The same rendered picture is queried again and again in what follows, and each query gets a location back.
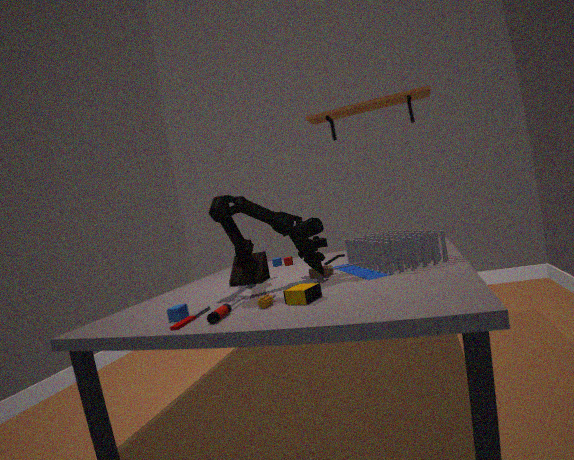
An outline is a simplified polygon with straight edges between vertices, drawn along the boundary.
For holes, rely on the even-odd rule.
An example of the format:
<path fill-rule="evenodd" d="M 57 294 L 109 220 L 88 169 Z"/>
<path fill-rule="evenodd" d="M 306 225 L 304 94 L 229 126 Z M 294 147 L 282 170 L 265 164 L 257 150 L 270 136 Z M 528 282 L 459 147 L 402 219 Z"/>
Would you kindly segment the red and black screwdriver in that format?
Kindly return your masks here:
<path fill-rule="evenodd" d="M 208 323 L 215 324 L 216 322 L 218 322 L 220 319 L 222 319 L 223 317 L 225 317 L 227 314 L 229 314 L 232 311 L 231 306 L 233 304 L 235 304 L 238 301 L 241 301 L 245 297 L 246 297 L 246 295 L 243 296 L 242 298 L 240 298 L 239 300 L 234 301 L 230 305 L 228 303 L 226 303 L 226 304 L 222 305 L 221 307 L 219 307 L 218 309 L 216 309 L 215 311 L 213 311 L 212 313 L 210 313 L 207 316 Z"/>

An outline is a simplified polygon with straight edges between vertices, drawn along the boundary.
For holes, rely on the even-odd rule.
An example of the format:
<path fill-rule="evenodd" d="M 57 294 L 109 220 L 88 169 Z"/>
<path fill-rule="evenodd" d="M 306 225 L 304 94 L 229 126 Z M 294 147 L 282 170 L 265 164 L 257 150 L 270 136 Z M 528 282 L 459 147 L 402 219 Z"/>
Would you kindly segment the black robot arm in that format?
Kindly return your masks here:
<path fill-rule="evenodd" d="M 231 202 L 234 203 L 234 205 L 229 206 Z M 214 197 L 208 214 L 215 222 L 221 224 L 233 243 L 236 255 L 235 266 L 241 267 L 242 273 L 255 273 L 259 261 L 255 260 L 252 256 L 254 244 L 251 240 L 243 238 L 231 217 L 236 213 L 244 213 L 269 224 L 276 232 L 282 234 L 284 237 L 289 235 L 295 245 L 300 244 L 306 238 L 323 232 L 324 229 L 319 218 L 311 217 L 303 222 L 302 217 L 285 212 L 271 211 L 246 200 L 243 196 L 234 197 L 231 195 L 223 195 Z M 294 221 L 296 221 L 296 226 L 293 226 Z M 317 248 L 328 246 L 326 238 L 314 236 L 313 240 L 310 240 L 315 252 L 318 250 Z"/>

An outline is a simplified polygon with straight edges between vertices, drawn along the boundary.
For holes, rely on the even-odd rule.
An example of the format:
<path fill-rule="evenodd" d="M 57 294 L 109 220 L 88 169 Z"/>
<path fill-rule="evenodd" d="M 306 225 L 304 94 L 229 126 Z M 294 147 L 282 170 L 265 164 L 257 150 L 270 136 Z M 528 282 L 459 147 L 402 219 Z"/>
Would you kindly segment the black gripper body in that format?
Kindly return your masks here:
<path fill-rule="evenodd" d="M 306 238 L 300 244 L 295 245 L 295 247 L 299 250 L 298 255 L 301 259 L 307 260 L 307 263 L 311 268 L 318 265 L 320 262 L 325 260 L 325 256 L 321 252 L 314 253 L 314 249 L 312 244 L 310 243 L 311 240 Z"/>

